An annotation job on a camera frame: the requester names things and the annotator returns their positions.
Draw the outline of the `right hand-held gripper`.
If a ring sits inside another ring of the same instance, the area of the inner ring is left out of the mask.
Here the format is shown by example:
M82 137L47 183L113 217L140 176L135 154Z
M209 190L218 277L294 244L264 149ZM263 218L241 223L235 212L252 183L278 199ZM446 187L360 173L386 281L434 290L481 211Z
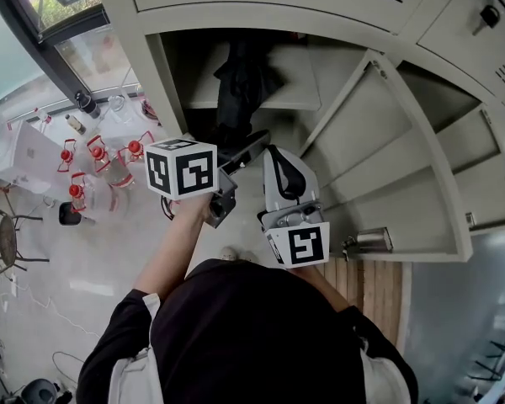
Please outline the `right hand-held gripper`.
M317 201L315 172L294 153L270 145L263 154L263 188L265 209L275 211L261 212L258 219L279 266L326 263L330 224Z

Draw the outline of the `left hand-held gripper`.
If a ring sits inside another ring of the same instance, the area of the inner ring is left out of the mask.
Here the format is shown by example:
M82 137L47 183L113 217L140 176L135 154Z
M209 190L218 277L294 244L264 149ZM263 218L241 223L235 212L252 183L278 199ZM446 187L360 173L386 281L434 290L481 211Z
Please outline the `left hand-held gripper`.
M213 228L236 206L237 185L228 175L245 168L270 144L268 130L259 130L235 146L219 148L183 138L168 138L144 147L147 186L161 195L165 216L172 220L180 202L211 194L207 224Z

